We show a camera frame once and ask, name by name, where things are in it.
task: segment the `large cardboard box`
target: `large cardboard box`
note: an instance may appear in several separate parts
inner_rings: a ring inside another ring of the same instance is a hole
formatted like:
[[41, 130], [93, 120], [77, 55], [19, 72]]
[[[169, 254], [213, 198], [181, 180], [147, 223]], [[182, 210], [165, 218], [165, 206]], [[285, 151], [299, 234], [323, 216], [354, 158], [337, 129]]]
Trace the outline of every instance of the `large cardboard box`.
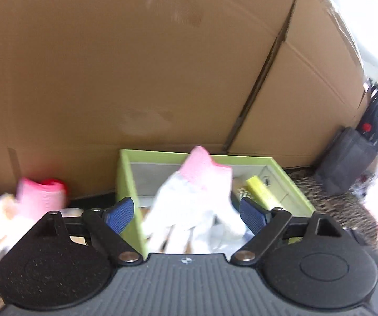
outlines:
[[360, 56], [328, 0], [296, 0], [285, 41], [233, 141], [232, 154], [312, 165], [367, 107]]
[[221, 151], [293, 0], [0, 0], [0, 192], [115, 187], [119, 148]]

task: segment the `green tray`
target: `green tray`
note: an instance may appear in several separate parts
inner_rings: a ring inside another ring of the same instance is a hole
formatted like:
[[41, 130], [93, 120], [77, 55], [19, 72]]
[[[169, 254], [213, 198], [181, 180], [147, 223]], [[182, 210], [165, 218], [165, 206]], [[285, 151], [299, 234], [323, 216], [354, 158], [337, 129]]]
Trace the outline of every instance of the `green tray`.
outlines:
[[[117, 175], [117, 200], [131, 197], [135, 215], [121, 236], [144, 258], [148, 255], [141, 229], [140, 199], [153, 197], [161, 184], [177, 171], [188, 153], [120, 150]], [[220, 164], [233, 168], [233, 176], [246, 180], [257, 175], [271, 182], [269, 188], [283, 207], [294, 216], [309, 217], [315, 211], [308, 199], [270, 157], [213, 155]]]

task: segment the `cardboard flap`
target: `cardboard flap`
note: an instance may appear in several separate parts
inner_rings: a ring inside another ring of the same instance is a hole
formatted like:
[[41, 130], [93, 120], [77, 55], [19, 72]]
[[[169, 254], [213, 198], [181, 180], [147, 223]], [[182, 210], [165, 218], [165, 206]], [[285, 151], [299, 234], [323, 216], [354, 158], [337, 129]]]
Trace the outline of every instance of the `cardboard flap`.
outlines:
[[297, 0], [287, 43], [327, 82], [341, 103], [357, 109], [363, 96], [360, 57], [328, 0]]
[[224, 143], [291, 5], [261, 1], [0, 0], [9, 146]]
[[360, 102], [359, 108], [357, 108], [356, 114], [353, 118], [352, 127], [356, 127], [359, 124], [364, 112], [369, 106], [370, 100], [371, 100], [371, 90], [369, 89], [363, 94], [363, 98]]
[[355, 108], [341, 103], [297, 52], [282, 43], [230, 152], [291, 157], [290, 166], [310, 165], [338, 127], [351, 125], [355, 115]]

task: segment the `yellow sponge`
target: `yellow sponge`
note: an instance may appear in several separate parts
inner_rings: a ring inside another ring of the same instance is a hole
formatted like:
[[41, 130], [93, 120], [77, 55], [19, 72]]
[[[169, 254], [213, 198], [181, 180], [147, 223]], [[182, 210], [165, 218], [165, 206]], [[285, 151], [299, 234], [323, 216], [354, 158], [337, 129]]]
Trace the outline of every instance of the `yellow sponge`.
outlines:
[[272, 194], [270, 189], [257, 177], [253, 176], [247, 181], [247, 187], [253, 196], [259, 201], [259, 204], [267, 210], [271, 210], [275, 207], [281, 207], [281, 203]]

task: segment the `white glove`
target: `white glove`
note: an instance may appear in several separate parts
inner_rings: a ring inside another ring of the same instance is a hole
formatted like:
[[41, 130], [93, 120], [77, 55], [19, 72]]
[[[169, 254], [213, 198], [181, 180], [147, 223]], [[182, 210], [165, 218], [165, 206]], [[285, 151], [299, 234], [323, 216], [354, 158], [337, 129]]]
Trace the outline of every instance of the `white glove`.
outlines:
[[231, 168], [215, 164], [202, 147], [196, 147], [190, 156], [158, 190], [143, 222], [143, 232], [150, 237], [148, 252], [160, 252], [168, 237], [165, 253], [184, 253], [188, 243], [194, 254], [211, 253], [209, 231], [215, 216], [227, 236], [241, 238], [246, 231], [230, 202]]

